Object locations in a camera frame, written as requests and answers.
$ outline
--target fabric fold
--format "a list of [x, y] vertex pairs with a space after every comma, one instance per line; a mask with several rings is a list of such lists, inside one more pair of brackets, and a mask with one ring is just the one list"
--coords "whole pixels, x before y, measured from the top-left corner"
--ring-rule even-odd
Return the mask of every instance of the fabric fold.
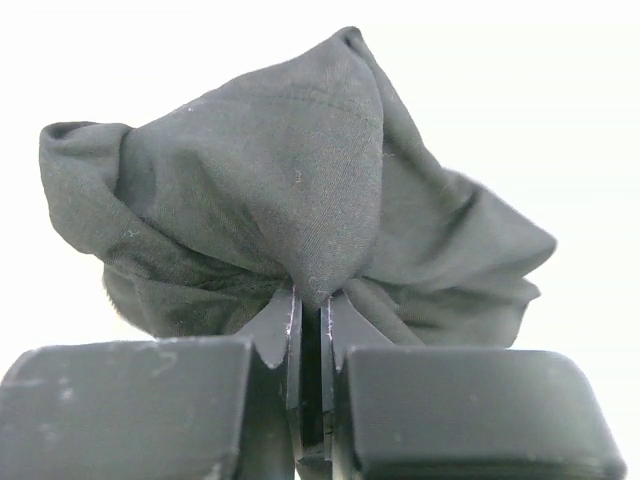
[[398, 344], [510, 346], [555, 249], [438, 163], [353, 27], [139, 128], [50, 125], [40, 168], [54, 228], [158, 337], [234, 333], [292, 278]]

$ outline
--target scratch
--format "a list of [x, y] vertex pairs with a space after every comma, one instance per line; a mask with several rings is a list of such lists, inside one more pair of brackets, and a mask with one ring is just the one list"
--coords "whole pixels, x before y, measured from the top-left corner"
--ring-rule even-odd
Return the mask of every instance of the scratch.
[[293, 317], [296, 313], [296, 287], [294, 285], [291, 292], [291, 310], [289, 311], [289, 323], [287, 324], [287, 337], [291, 336], [291, 329], [293, 328]]
[[156, 368], [153, 372], [151, 372], [152, 377], [157, 377], [163, 372], [173, 368], [173, 366], [178, 362], [178, 354], [176, 352], [158, 352], [160, 358], [166, 360], [164, 365]]
[[139, 345], [133, 347], [135, 352], [142, 352], [144, 350], [157, 350], [159, 348], [159, 344], [156, 341], [151, 342], [140, 342]]
[[222, 464], [216, 463], [202, 480], [222, 480]]
[[38, 385], [44, 385], [46, 382], [42, 379], [33, 380], [9, 380], [3, 382], [7, 387], [37, 387]]
[[333, 312], [331, 311], [331, 297], [327, 300], [327, 336], [333, 341]]
[[185, 430], [189, 430], [189, 428], [191, 426], [193, 426], [194, 420], [196, 419], [196, 414], [195, 414], [195, 410], [193, 409], [193, 406], [188, 406], [187, 407], [187, 418], [184, 421], [184, 429]]

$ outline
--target black clamp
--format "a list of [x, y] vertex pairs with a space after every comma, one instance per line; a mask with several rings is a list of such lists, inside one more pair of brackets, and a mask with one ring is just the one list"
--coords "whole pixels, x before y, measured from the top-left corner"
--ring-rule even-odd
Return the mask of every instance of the black clamp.
[[624, 478], [565, 357], [395, 346], [340, 292], [302, 310], [289, 285], [234, 336], [24, 354], [0, 479]]

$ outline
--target white background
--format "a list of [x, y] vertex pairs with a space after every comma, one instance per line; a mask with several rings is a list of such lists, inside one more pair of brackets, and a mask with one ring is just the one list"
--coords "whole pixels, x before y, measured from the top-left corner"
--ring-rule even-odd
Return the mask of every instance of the white background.
[[[418, 11], [400, 2], [385, 7], [385, 20], [401, 13], [434, 23], [382, 25], [338, 7], [309, 4], [307, 11], [301, 2], [278, 10], [277, 3], [239, 3], [229, 13], [162, 2], [155, 10], [56, 2], [55, 9], [21, 4], [0, 14], [0, 376], [38, 345], [141, 337], [111, 310], [100, 263], [49, 224], [37, 158], [43, 126], [139, 126], [355, 24], [441, 163], [483, 182], [558, 238], [555, 256], [531, 275], [543, 295], [516, 347], [559, 351], [581, 366], [630, 464], [628, 478], [640, 479], [636, 12], [594, 2], [547, 10], [537, 2], [456, 2], [444, 12], [434, 2]], [[505, 21], [505, 12], [513, 18]], [[545, 20], [554, 22], [534, 23]]]

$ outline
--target dark gray fabric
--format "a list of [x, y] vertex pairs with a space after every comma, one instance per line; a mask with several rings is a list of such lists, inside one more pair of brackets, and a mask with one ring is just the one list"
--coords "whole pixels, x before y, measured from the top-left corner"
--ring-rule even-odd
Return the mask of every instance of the dark gray fabric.
[[355, 28], [140, 128], [50, 125], [40, 167], [55, 229], [158, 337], [233, 333], [291, 276], [398, 344], [509, 346], [555, 248], [438, 164]]

